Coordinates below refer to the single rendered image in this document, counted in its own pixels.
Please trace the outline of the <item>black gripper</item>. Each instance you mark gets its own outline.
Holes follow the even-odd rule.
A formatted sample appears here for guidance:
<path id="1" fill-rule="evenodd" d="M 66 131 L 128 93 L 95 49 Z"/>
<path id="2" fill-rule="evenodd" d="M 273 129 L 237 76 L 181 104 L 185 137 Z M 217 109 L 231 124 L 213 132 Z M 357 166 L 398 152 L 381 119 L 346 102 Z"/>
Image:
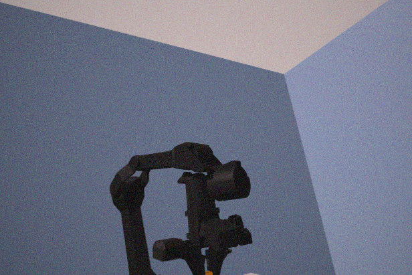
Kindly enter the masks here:
<path id="1" fill-rule="evenodd" d="M 227 249 L 225 252 L 216 252 L 211 246 L 206 243 L 197 246 L 195 242 L 195 226 L 198 215 L 204 215 L 205 220 L 212 218 L 212 213 L 220 213 L 219 207 L 216 208 L 215 203 L 202 203 L 195 205 L 187 205 L 185 217 L 188 217 L 189 233 L 187 239 L 169 238 L 157 240 L 154 242 L 153 258 L 160 262 L 167 262 L 176 259 L 185 260 L 193 275 L 205 275 L 205 259 L 207 262 L 207 271 L 213 272 L 213 275 L 220 275 L 223 261 L 232 250 Z M 244 234 L 239 236 L 239 245 L 244 246 L 252 244 L 252 236 L 247 228 L 244 228 Z M 201 248 L 205 250 L 205 256 L 201 254 Z"/>

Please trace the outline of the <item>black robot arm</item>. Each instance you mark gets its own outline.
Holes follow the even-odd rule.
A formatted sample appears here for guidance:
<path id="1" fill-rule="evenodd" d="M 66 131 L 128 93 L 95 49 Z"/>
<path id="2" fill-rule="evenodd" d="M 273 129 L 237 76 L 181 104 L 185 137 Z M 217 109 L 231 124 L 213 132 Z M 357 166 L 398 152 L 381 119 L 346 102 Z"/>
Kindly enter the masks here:
<path id="1" fill-rule="evenodd" d="M 250 194 L 250 180 L 241 162 L 222 164 L 209 145 L 185 142 L 170 151 L 133 156 L 116 173 L 110 185 L 113 204 L 122 215 L 129 275 L 156 275 L 150 264 L 140 206 L 150 170 L 166 168 L 196 172 L 184 172 L 177 181 L 185 184 L 187 205 L 243 199 Z M 140 177 L 131 177 L 136 171 L 142 171 Z M 201 172 L 207 172 L 207 175 Z M 239 245 L 242 234 L 244 224 L 239 215 L 224 220 L 216 212 L 212 213 L 211 219 L 197 216 L 197 246 L 206 243 L 216 252 L 225 252 Z"/>

